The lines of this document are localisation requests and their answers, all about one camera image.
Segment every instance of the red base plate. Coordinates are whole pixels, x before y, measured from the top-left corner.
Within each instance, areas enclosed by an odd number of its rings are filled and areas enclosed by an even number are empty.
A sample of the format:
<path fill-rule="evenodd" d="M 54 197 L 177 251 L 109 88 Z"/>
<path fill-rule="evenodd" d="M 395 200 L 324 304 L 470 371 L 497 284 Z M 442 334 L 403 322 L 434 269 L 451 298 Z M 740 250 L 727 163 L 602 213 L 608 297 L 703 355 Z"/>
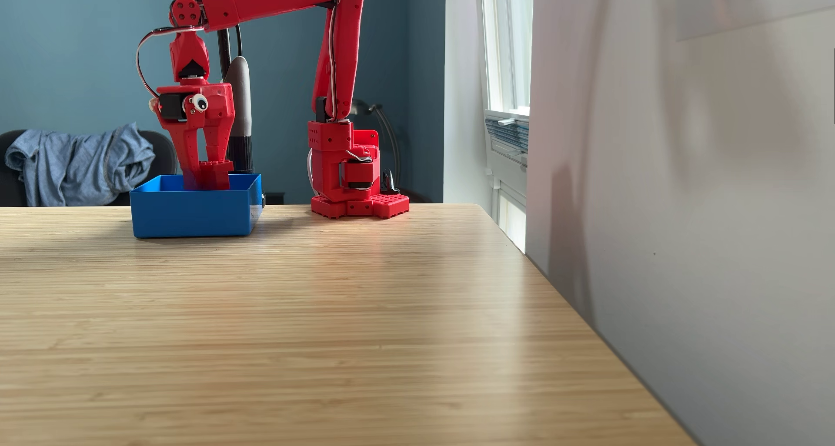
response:
<path fill-rule="evenodd" d="M 330 201 L 323 196 L 311 199 L 311 210 L 332 220 L 343 216 L 376 216 L 387 220 L 409 211 L 406 195 L 372 195 L 369 200 Z"/>

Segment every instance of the wire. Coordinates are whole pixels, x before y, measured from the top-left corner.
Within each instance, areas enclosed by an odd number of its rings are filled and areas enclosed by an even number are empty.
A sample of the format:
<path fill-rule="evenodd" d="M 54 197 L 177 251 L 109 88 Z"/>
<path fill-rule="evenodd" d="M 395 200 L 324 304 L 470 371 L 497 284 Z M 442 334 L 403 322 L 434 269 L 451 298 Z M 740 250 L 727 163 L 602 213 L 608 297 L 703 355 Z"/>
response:
<path fill-rule="evenodd" d="M 313 188 L 313 168 L 311 167 L 311 162 L 313 161 L 313 148 L 307 153 L 307 179 L 311 183 L 311 189 L 313 189 L 313 195 L 319 196 L 318 190 Z"/>
<path fill-rule="evenodd" d="M 182 32 L 199 32 L 203 30 L 203 26 L 186 26 L 186 27 L 160 27 L 155 28 L 154 30 L 148 32 L 142 40 L 140 41 L 140 45 L 136 47 L 136 72 L 140 74 L 140 79 L 142 79 L 142 84 L 145 85 L 145 89 L 148 89 L 148 92 L 152 93 L 155 98 L 159 99 L 160 95 L 156 93 L 151 87 L 148 85 L 148 82 L 145 81 L 145 77 L 142 75 L 142 68 L 140 67 L 140 49 L 142 45 L 148 41 L 151 37 L 156 37 L 158 35 L 166 35 L 169 33 L 182 33 Z"/>
<path fill-rule="evenodd" d="M 240 40 L 240 24 L 235 26 L 235 35 L 238 37 L 238 56 L 244 56 L 244 44 Z"/>
<path fill-rule="evenodd" d="M 357 156 L 356 154 L 354 154 L 354 153 L 350 152 L 349 150 L 345 150 L 345 152 L 346 152 L 346 153 L 349 153 L 351 156 L 353 156 L 353 157 L 354 157 L 354 159 L 355 159 L 355 160 L 358 160 L 358 161 L 360 161 L 360 162 L 373 162 L 373 159 L 371 159 L 371 156 L 367 156 L 367 157 L 365 157 L 365 158 L 361 158 L 361 157 Z"/>
<path fill-rule="evenodd" d="M 327 53 L 331 59 L 331 115 L 337 118 L 337 62 L 333 57 L 333 26 L 337 21 L 337 7 L 331 9 L 331 23 L 328 25 Z"/>
<path fill-rule="evenodd" d="M 391 143 L 391 152 L 394 154 L 394 182 L 399 184 L 401 160 L 400 144 L 397 142 L 397 135 L 394 134 L 394 127 L 392 127 L 391 123 L 388 121 L 387 115 L 382 111 L 382 106 L 374 104 L 371 106 L 371 109 L 377 115 L 377 120 L 380 122 L 380 126 L 386 131 L 388 141 Z"/>

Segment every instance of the window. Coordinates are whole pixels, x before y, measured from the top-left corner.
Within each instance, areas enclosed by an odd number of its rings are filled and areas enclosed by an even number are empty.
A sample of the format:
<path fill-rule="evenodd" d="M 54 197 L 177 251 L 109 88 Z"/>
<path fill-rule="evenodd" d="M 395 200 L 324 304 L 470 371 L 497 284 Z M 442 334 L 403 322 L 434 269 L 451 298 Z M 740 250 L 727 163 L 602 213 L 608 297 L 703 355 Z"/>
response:
<path fill-rule="evenodd" d="M 481 0 L 484 126 L 493 219 L 524 252 L 534 0 Z"/>
<path fill-rule="evenodd" d="M 534 0 L 482 0 L 488 110 L 528 115 Z"/>
<path fill-rule="evenodd" d="M 498 227 L 524 254 L 526 216 L 524 206 L 504 190 L 498 191 Z"/>

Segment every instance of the gray cylindrical object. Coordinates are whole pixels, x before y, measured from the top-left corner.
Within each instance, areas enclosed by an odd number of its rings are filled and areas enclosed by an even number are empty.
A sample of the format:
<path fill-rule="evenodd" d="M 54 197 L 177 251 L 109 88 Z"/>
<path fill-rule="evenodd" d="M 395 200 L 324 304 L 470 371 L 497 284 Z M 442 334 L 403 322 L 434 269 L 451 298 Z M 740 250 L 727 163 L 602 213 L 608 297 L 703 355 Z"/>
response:
<path fill-rule="evenodd" d="M 233 172 L 252 173 L 252 103 L 250 97 L 250 67 L 244 57 L 235 57 L 224 79 L 232 86 L 235 98 L 235 122 L 229 136 L 226 158 L 235 164 Z"/>

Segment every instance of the red robot arm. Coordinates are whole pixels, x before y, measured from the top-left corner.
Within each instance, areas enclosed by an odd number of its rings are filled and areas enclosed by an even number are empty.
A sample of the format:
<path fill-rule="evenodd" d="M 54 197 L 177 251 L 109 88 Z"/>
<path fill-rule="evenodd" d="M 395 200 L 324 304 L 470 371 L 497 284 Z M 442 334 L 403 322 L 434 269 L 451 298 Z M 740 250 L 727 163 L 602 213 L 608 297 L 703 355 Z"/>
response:
<path fill-rule="evenodd" d="M 332 218 L 400 214 L 408 210 L 407 197 L 385 195 L 384 200 L 377 199 L 379 203 L 373 199 L 382 196 L 378 195 L 377 132 L 355 131 L 346 119 L 357 74 L 362 0 L 174 1 L 169 18 L 182 28 L 171 30 L 183 31 L 177 33 L 170 50 L 174 80 L 180 85 L 159 88 L 160 95 L 152 99 L 151 108 L 163 128 L 171 132 L 186 187 L 228 189 L 231 163 L 224 156 L 235 119 L 232 91 L 227 83 L 208 82 L 209 58 L 194 31 L 221 30 L 314 6 L 326 7 L 327 18 L 311 102 L 317 119 L 308 123 L 311 183 L 317 192 L 311 202 L 313 209 Z M 208 161 L 197 160 L 198 128 L 206 135 Z"/>

